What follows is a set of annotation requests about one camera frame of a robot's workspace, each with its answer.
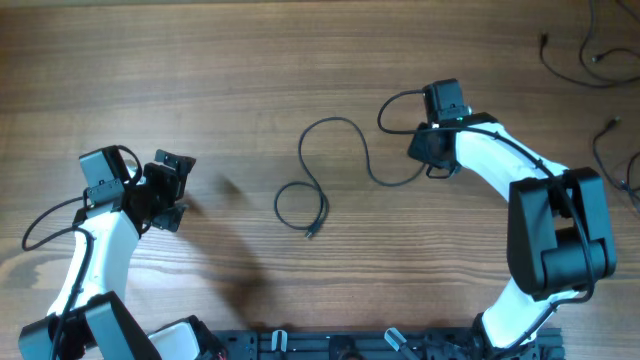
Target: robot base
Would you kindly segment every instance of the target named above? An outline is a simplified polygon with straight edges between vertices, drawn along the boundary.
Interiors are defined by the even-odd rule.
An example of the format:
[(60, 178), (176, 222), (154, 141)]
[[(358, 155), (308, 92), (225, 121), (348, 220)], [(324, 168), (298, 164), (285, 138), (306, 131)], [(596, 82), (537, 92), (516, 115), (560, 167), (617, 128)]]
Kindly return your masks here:
[[(406, 332), (402, 335), (407, 346), (421, 360), (472, 359), (463, 344), (470, 328), (435, 328), (424, 332)], [(258, 333), (254, 331), (213, 331), (227, 349), (229, 360), (331, 360), (329, 341), (335, 336), (353, 339), (355, 347), (366, 360), (406, 360), (407, 356), (395, 351), (384, 339), (383, 332), (299, 332)], [(542, 329), (538, 337), (522, 354), (512, 360), (562, 360), (565, 352), (560, 329)]]

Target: wood grain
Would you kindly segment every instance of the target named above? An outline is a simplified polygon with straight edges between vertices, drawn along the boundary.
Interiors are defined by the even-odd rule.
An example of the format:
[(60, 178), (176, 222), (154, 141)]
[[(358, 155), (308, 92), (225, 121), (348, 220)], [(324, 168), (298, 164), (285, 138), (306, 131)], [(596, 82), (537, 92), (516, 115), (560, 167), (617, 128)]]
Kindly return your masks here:
[[(638, 45), (624, 13), (599, 11), (594, 52)], [(606, 162), (621, 163), (640, 144), (638, 86), (579, 88), (537, 60), (546, 30), (549, 60), (583, 75), (575, 56), (587, 17), (583, 2), (535, 1), (0, 10), (0, 359), (19, 357), (22, 326), (45, 315), (73, 251), (64, 238), (22, 253), (23, 231), (80, 194), (79, 155), (111, 144), (143, 162), (157, 148), (198, 159), (180, 231), (152, 230), (131, 261), (126, 304), (145, 330), (191, 314), (212, 329), (470, 324), (509, 278), (506, 206), (475, 174), (381, 188), (366, 176), (357, 135), (326, 124), (304, 146), (332, 205), (313, 241), (277, 221), (273, 196), (306, 180), (298, 136), (333, 115), (363, 129), (379, 177), (411, 174), (410, 138), (380, 133), (377, 111), (398, 91), (450, 77), (474, 109), (570, 167), (595, 166), (591, 137), (622, 116), (602, 141)], [(640, 71), (622, 57), (602, 66)], [(395, 128), (422, 120), (419, 98), (385, 119)], [(554, 317), (570, 359), (640, 353), (640, 222), (626, 197), (607, 191), (619, 265), (591, 302)], [(302, 223), (316, 206), (301, 190), (281, 208)], [(34, 237), (72, 214), (52, 215)]]

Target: tabletop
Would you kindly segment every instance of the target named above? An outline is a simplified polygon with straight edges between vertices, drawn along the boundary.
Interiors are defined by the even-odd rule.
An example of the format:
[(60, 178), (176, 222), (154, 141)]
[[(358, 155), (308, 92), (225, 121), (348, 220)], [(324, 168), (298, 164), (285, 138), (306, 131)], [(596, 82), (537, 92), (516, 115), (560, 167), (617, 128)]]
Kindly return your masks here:
[[(384, 330), (469, 326), (510, 275), (507, 207), (463, 170), (398, 188), (367, 176), (362, 144), (346, 124), (309, 133), (303, 152), (331, 212), (312, 240), (281, 224), (275, 192), (308, 180), (300, 133), (344, 116), (363, 131), (374, 173), (385, 181), (420, 166), (410, 136), (380, 132), (376, 115), (393, 94), (457, 78), (476, 111), (542, 156), (591, 166), (601, 142), (620, 176), (640, 147), (640, 87), (590, 89), (562, 81), (548, 58), (585, 77), (577, 51), (587, 2), (360, 1), (221, 3), (0, 10), (0, 359), (20, 356), (23, 326), (37, 321), (64, 281), (71, 236), (23, 253), (35, 217), (79, 196), (78, 156), (122, 144), (142, 163), (156, 149), (197, 159), (177, 233), (152, 229), (131, 259), (125, 304), (151, 331), (197, 315), (210, 329)], [(589, 52), (637, 46), (640, 28), (614, 2), (598, 6)], [(625, 56), (598, 65), (622, 76)], [(419, 96), (394, 103), (389, 127), (425, 120)], [(587, 304), (560, 309), (569, 359), (635, 359), (640, 353), (640, 217), (605, 185), (618, 254), (612, 278)], [(304, 224), (317, 194), (283, 195), (283, 215)], [(76, 208), (33, 234), (69, 226)]]

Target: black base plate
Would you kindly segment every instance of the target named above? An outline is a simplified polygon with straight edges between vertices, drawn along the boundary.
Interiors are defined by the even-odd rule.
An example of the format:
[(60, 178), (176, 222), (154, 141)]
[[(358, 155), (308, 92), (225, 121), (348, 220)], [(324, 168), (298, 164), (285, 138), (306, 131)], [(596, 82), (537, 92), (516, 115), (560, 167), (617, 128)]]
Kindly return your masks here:
[[(454, 345), (462, 342), (469, 328), (436, 328), (427, 331), (403, 332), (408, 346), (421, 360), (468, 360), (464, 348)], [(228, 360), (329, 360), (329, 339), (332, 336), (350, 336), (367, 360), (405, 360), (384, 340), (384, 332), (316, 332), (288, 333), (287, 351), (271, 351), (272, 333), (254, 331), (214, 331), (224, 344)], [(564, 348), (560, 329), (542, 329), (534, 346), (513, 360), (562, 360)]]

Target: white arm segment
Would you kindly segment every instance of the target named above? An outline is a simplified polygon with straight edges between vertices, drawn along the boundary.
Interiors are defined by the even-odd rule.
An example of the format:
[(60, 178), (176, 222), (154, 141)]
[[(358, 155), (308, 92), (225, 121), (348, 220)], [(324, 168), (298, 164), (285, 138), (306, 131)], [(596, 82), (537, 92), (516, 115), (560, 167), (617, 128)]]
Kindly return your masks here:
[[(498, 133), (522, 147), (543, 164), (554, 175), (561, 175), (566, 166), (551, 162), (536, 154), (524, 144), (514, 139), (499, 123), (484, 123), (470, 126), (492, 133)], [(456, 159), (460, 165), (473, 170), (493, 186), (502, 197), (509, 201), (509, 184), (525, 178), (544, 179), (547, 176), (524, 155), (500, 140), (483, 134), (461, 131), (456, 134)]]
[[(78, 295), (78, 299), (71, 309), (84, 306), (93, 296), (112, 290), (124, 301), (129, 262), (140, 238), (135, 226), (127, 214), (123, 211), (117, 211), (92, 217), (80, 227), (89, 231), (95, 240), (93, 241), (91, 262), (82, 283), (82, 292)], [(67, 278), (58, 298), (47, 311), (47, 315), (53, 312), (58, 315), (62, 313), (69, 299), (71, 287), (78, 275), (87, 243), (84, 234), (76, 232), (75, 237), (76, 249), (71, 259)]]
[[(509, 135), (498, 123), (484, 123), (471, 126), (499, 133), (529, 152), (554, 174), (561, 175), (566, 166), (544, 159)], [(547, 176), (537, 169), (526, 157), (500, 140), (483, 134), (459, 132), (456, 134), (456, 158), (467, 169), (473, 170), (493, 186), (502, 197), (509, 201), (509, 186), (513, 181), (525, 178), (544, 179)], [(491, 345), (497, 348), (511, 346), (522, 334), (544, 314), (549, 304), (560, 299), (573, 298), (578, 293), (565, 291), (554, 294), (547, 300), (536, 302), (530, 295), (520, 290), (513, 279), (502, 291), (498, 300), (484, 312), (482, 323)], [(523, 342), (536, 338), (534, 332)]]

